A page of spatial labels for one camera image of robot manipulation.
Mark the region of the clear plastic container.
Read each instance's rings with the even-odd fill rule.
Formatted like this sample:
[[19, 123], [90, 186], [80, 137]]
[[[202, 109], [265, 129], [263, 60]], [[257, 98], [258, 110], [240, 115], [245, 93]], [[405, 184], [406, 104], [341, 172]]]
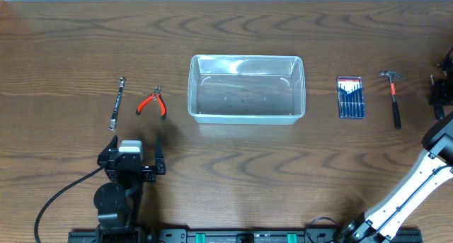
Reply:
[[188, 112], [200, 124], [292, 125], [306, 112], [301, 57], [195, 55]]

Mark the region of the orange handled pliers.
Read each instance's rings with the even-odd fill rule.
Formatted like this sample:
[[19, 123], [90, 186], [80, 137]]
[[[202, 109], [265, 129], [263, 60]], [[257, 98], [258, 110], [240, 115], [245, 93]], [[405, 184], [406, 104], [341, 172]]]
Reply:
[[147, 106], [152, 100], [156, 99], [159, 103], [161, 109], [160, 119], [165, 120], [167, 115], [166, 105], [161, 96], [162, 86], [155, 86], [155, 89], [152, 91], [151, 95], [144, 99], [136, 108], [135, 114], [140, 115], [145, 106]]

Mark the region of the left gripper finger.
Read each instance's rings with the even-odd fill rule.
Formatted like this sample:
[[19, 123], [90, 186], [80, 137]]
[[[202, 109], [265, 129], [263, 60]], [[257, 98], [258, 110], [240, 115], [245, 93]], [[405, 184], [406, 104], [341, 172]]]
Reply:
[[111, 139], [111, 141], [109, 142], [109, 144], [107, 145], [107, 147], [104, 149], [104, 152], [106, 154], [116, 152], [117, 151], [117, 141], [118, 141], [118, 137], [117, 137], [117, 135], [114, 135], [113, 138]]
[[164, 154], [161, 146], [161, 138], [156, 137], [155, 150], [154, 150], [154, 162], [156, 166], [164, 165]]

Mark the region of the silver black wrench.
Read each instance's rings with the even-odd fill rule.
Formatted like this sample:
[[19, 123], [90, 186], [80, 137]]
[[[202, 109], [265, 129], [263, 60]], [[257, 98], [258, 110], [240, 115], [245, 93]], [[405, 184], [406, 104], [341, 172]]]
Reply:
[[124, 91], [124, 88], [125, 88], [125, 82], [126, 82], [126, 78], [125, 77], [120, 77], [119, 78], [119, 89], [118, 89], [118, 92], [117, 92], [117, 97], [115, 99], [115, 105], [114, 105], [114, 109], [113, 109], [113, 114], [110, 118], [110, 124], [109, 124], [109, 129], [110, 130], [115, 130], [116, 127], [117, 127], [117, 115], [118, 115], [118, 111], [119, 111], [119, 108], [120, 108], [120, 102], [121, 102], [121, 99], [122, 99], [122, 94], [123, 94], [123, 91]]

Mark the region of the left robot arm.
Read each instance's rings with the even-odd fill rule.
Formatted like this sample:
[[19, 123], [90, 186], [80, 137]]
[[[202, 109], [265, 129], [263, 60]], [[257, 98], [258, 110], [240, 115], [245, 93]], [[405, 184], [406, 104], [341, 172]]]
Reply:
[[98, 155], [97, 164], [106, 173], [108, 183], [102, 185], [93, 198], [98, 221], [105, 229], [123, 228], [137, 221], [143, 185], [153, 183], [166, 173], [161, 140], [154, 148], [154, 164], [143, 165], [142, 142], [114, 136]]

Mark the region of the small claw hammer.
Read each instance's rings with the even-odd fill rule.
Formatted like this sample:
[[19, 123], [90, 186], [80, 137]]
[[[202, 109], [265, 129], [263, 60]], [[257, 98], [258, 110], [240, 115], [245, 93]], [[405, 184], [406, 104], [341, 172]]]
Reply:
[[379, 73], [379, 75], [380, 75], [380, 77], [387, 77], [389, 79], [391, 100], [392, 100], [392, 112], [393, 112], [393, 118], [394, 118], [394, 127], [397, 130], [400, 130], [401, 129], [401, 117], [400, 117], [400, 113], [399, 113], [398, 103], [396, 100], [396, 87], [395, 87], [394, 79], [395, 78], [402, 79], [403, 75], [398, 72], [391, 71], [391, 70], [381, 71]]

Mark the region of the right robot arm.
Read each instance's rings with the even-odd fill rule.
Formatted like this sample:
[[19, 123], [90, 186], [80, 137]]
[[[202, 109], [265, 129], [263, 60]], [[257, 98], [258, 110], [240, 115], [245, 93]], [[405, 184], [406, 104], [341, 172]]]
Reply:
[[416, 163], [377, 205], [338, 232], [334, 242], [392, 242], [404, 220], [452, 179], [452, 114], [440, 116], [422, 139]]

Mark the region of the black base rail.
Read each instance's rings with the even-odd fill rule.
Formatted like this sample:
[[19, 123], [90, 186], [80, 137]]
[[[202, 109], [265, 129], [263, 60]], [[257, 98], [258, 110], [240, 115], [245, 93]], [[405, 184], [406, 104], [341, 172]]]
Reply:
[[200, 231], [184, 229], [161, 230], [145, 236], [135, 232], [127, 236], [98, 237], [95, 232], [70, 232], [69, 243], [96, 242], [163, 242], [163, 243], [304, 243], [332, 242], [335, 229], [310, 229], [309, 236], [300, 231]]

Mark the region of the precision screwdriver set case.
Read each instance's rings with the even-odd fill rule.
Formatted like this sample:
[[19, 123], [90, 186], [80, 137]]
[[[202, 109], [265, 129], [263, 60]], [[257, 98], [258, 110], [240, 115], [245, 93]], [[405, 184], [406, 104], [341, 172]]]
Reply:
[[358, 119], [365, 117], [362, 79], [360, 77], [338, 77], [338, 114], [342, 119]]

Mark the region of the black yellow screwdriver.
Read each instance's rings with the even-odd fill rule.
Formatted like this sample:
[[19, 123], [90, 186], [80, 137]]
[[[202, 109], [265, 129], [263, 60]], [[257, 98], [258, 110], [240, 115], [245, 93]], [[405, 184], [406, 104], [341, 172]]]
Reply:
[[436, 119], [441, 120], [445, 116], [442, 105], [442, 85], [435, 81], [433, 75], [430, 75], [432, 82], [429, 104], [433, 107]]

